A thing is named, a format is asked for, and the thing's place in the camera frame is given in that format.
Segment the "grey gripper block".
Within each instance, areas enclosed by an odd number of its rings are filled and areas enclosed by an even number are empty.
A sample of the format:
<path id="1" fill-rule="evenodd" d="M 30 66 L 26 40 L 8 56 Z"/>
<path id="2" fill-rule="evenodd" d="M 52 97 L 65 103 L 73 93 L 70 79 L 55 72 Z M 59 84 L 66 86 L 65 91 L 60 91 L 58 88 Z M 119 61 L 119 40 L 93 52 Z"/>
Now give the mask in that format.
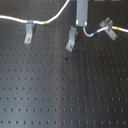
<path id="1" fill-rule="evenodd" d="M 86 27 L 87 18 L 88 18 L 88 0 L 77 0 L 76 25 L 80 27 Z"/>

